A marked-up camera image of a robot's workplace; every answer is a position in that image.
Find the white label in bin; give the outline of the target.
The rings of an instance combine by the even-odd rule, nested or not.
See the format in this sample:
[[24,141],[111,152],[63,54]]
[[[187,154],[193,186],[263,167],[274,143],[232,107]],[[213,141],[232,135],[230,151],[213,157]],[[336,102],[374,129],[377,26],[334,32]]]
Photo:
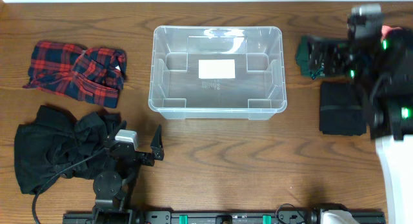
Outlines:
[[200,79],[234,79],[234,59],[202,59],[199,60],[198,75]]

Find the dark green garment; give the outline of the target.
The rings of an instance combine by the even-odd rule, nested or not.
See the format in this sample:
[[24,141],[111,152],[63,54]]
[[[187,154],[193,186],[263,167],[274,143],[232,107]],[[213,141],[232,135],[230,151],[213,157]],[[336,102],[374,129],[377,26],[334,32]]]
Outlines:
[[315,80],[318,77],[324,76],[323,66],[319,66],[316,69],[310,68],[310,58],[313,51],[312,43],[309,40],[309,36],[301,36],[298,44],[295,61],[296,65],[300,68],[301,75],[304,77],[310,77]]

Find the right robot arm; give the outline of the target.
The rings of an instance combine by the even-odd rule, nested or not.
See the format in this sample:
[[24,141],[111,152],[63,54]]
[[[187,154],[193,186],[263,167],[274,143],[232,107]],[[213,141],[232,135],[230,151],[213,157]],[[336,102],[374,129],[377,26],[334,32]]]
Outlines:
[[348,37],[306,35],[296,52],[303,76],[322,78],[319,129],[369,133],[383,176],[388,212],[315,208],[309,223],[412,222],[412,30],[386,26],[378,4],[354,7]]

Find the black crumpled garment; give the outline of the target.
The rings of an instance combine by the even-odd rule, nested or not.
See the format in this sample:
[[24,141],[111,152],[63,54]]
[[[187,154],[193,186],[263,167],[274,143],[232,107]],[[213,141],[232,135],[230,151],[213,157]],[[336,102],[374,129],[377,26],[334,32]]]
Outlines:
[[[23,194],[49,189],[59,177],[95,179],[114,168],[103,141],[121,123],[119,114],[92,112],[79,120],[69,112],[40,106],[31,124],[19,125],[14,139],[15,176]],[[63,169],[84,162],[57,176]]]

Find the clear plastic storage bin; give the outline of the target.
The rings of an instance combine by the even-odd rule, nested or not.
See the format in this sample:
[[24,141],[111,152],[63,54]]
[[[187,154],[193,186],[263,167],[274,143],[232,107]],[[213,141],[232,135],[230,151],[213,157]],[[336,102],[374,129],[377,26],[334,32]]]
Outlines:
[[[159,26],[148,106],[166,119],[268,120],[287,108],[283,36],[275,26]],[[200,79],[199,60],[234,59],[234,79]]]

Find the black mounting rail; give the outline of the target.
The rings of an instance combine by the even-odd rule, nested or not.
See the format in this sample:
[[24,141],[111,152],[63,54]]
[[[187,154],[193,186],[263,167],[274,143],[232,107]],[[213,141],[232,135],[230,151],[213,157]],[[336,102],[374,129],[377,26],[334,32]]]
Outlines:
[[275,224],[275,223],[320,223],[315,213],[303,210],[280,210],[271,213],[217,213],[217,212],[169,212],[151,211],[138,214],[133,219],[120,214],[65,214],[63,224],[82,223],[144,223],[144,224]]

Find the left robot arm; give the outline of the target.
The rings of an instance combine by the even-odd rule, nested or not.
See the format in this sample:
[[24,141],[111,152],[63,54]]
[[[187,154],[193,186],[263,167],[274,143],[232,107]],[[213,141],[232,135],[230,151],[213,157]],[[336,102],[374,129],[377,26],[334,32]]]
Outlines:
[[150,152],[138,151],[137,132],[127,130],[126,121],[107,135],[103,150],[114,160],[114,168],[100,173],[94,180],[95,207],[98,210],[122,212],[128,208],[140,168],[153,167],[156,161],[164,159],[161,133],[162,127],[158,126]]

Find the black garment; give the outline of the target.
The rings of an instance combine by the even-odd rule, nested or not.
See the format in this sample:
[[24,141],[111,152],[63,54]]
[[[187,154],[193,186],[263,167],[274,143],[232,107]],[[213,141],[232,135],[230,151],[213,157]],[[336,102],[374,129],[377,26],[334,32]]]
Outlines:
[[367,132],[361,102],[350,83],[322,82],[319,130],[326,135],[361,136]]
[[[69,112],[40,106],[31,124],[19,125],[14,139],[15,176],[23,194],[49,189],[59,177],[95,179],[114,168],[103,141],[121,123],[119,114],[92,112],[79,120]],[[84,162],[57,176],[63,169]]]

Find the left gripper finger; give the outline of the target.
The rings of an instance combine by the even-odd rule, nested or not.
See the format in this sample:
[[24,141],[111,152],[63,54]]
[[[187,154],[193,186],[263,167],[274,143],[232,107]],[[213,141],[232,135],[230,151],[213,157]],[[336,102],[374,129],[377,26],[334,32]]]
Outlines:
[[125,129],[125,128],[126,128],[126,121],[122,121],[118,126],[116,126],[116,127],[113,129],[113,131],[111,131],[111,133],[109,133],[108,139],[115,140],[115,137],[116,137],[117,133],[118,133],[120,130],[123,130],[123,129]]
[[150,148],[155,160],[162,161],[164,160],[164,148],[162,143],[162,126],[159,125],[156,129]]

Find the pink garment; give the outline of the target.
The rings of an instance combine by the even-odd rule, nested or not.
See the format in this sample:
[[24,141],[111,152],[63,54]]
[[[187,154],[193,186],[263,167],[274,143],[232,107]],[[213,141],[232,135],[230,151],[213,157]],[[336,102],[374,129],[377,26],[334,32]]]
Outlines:
[[381,27],[381,41],[384,41],[386,39],[387,35],[389,33],[391,33],[392,31],[400,30],[400,29],[401,29],[401,27],[391,27],[391,26],[383,25]]

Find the red navy plaid shirt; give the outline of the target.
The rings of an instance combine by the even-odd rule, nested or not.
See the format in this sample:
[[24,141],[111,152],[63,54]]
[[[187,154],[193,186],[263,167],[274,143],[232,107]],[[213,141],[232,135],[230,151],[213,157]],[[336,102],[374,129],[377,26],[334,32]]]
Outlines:
[[32,52],[26,89],[116,108],[126,76],[126,52],[106,47],[39,41]]

